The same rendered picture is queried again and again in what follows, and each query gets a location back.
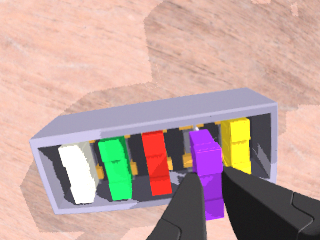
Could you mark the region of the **yellow fuse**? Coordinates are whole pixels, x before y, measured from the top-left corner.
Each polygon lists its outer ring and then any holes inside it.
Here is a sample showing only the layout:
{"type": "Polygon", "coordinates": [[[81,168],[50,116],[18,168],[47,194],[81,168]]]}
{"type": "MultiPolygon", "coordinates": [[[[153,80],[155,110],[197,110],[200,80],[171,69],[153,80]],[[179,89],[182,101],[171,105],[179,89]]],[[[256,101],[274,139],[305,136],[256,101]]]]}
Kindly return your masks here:
{"type": "Polygon", "coordinates": [[[221,121],[223,136],[223,163],[225,167],[235,167],[251,173],[248,149],[251,139],[251,125],[247,117],[221,121]]]}

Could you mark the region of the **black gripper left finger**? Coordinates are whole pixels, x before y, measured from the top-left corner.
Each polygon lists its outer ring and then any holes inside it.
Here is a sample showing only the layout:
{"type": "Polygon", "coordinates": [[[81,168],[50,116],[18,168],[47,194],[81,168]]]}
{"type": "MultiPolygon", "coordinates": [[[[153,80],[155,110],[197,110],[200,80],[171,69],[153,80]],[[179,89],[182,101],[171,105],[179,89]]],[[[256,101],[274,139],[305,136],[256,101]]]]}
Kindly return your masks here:
{"type": "Polygon", "coordinates": [[[196,172],[185,173],[147,240],[207,240],[203,189],[196,172]]]}

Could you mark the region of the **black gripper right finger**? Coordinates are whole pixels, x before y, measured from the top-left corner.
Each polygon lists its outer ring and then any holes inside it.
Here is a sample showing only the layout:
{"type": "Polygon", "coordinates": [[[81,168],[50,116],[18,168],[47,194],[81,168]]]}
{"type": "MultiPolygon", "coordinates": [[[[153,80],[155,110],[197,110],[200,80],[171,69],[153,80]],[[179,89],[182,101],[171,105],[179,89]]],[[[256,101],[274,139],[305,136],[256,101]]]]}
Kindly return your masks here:
{"type": "Polygon", "coordinates": [[[320,200],[235,167],[221,172],[221,196],[237,240],[320,240],[320,200]]]}

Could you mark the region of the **red fuse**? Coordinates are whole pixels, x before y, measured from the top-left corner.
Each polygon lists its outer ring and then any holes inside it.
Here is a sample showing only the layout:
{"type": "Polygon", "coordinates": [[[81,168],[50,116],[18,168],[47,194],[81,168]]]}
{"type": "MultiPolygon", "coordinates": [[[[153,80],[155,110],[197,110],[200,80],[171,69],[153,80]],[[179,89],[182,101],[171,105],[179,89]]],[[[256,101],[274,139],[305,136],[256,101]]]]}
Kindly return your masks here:
{"type": "Polygon", "coordinates": [[[145,157],[147,157],[152,195],[171,193],[171,175],[169,175],[163,129],[161,131],[144,132],[143,145],[145,157]]]}

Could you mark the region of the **grey fuse block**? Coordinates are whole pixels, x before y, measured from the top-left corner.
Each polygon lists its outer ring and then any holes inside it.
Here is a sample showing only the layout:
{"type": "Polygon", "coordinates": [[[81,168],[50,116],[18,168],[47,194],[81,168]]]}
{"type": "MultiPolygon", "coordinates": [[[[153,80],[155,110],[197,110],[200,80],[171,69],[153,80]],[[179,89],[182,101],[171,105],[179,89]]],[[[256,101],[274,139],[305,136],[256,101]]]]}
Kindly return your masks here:
{"type": "Polygon", "coordinates": [[[68,113],[51,120],[32,139],[41,183],[55,215],[121,211],[165,205],[171,201],[185,173],[193,128],[203,124],[223,147],[221,124],[215,121],[247,117],[251,125],[251,175],[277,184],[279,103],[244,87],[220,92],[169,97],[68,113]],[[152,195],[141,133],[164,132],[172,159],[171,193],[152,195]]]}

